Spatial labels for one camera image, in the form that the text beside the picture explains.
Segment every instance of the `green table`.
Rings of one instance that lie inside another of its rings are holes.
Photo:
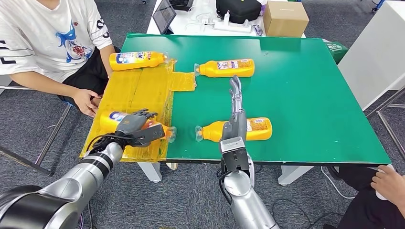
[[[175,70],[194,63],[251,58],[256,70],[242,78],[247,117],[268,117],[273,135],[246,143],[262,164],[296,166],[359,164],[390,160],[321,39],[128,34],[123,52],[168,51]],[[218,163],[218,144],[195,141],[195,126],[225,121],[231,113],[229,78],[198,76],[193,92],[174,94],[177,139],[169,162]]]

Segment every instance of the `yellow bottle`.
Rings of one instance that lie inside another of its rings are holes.
[[[113,71],[134,68],[156,67],[161,63],[169,63],[167,52],[123,52],[110,55],[110,66]]]
[[[118,111],[104,111],[101,114],[100,117],[100,126],[110,132],[114,132],[115,129],[117,128],[118,124],[122,121],[122,119],[129,114],[124,113],[124,112],[118,112]],[[168,142],[172,143],[174,140],[176,140],[176,134],[177,134],[177,128],[172,126],[172,127],[167,127],[155,120],[148,119],[142,129],[146,129],[155,125],[162,125],[163,130],[165,132],[165,136],[162,137],[161,139],[166,139]]]
[[[203,139],[219,142],[222,137],[222,128],[225,121],[217,121],[208,126],[195,127],[195,139],[197,142]],[[273,133],[273,127],[268,118],[248,118],[247,119],[247,141],[267,140]]]
[[[208,61],[205,64],[195,64],[194,74],[208,77],[251,77],[255,73],[255,62],[252,59],[231,61]]]

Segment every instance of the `black shorts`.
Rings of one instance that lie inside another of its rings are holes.
[[[117,47],[114,47],[115,52],[121,52]],[[93,91],[99,95],[104,94],[104,89],[107,86],[108,75],[106,69],[103,65],[100,56],[100,50],[98,48],[94,49],[93,55],[87,60],[87,62],[75,72],[73,75],[69,76],[62,83],[77,87],[79,89],[87,89]],[[58,97],[64,101],[77,107],[73,98],[68,96]]]

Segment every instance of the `cardboard box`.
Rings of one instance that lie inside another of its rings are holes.
[[[263,14],[266,36],[301,37],[309,22],[301,2],[268,1]]]

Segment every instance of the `robotic arm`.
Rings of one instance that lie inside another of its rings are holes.
[[[255,170],[245,147],[246,114],[239,78],[231,79],[232,115],[223,127],[219,185],[237,224],[243,229],[279,229],[254,190]],[[22,186],[0,195],[0,229],[74,229],[87,203],[126,146],[145,147],[165,136],[162,125],[141,129],[156,113],[140,110],[118,124],[114,133],[100,135],[82,160],[45,188]]]
[[[161,125],[141,130],[154,115],[147,109],[127,115],[114,133],[97,136],[95,139],[100,139],[93,149],[47,187],[22,186],[1,195],[0,229],[74,229],[91,197],[122,158],[124,148],[145,147],[164,137]]]
[[[220,189],[242,229],[279,229],[254,190],[254,164],[245,147],[247,120],[242,108],[242,86],[236,76],[230,83],[232,115],[229,122],[224,124],[219,142],[222,153]]]

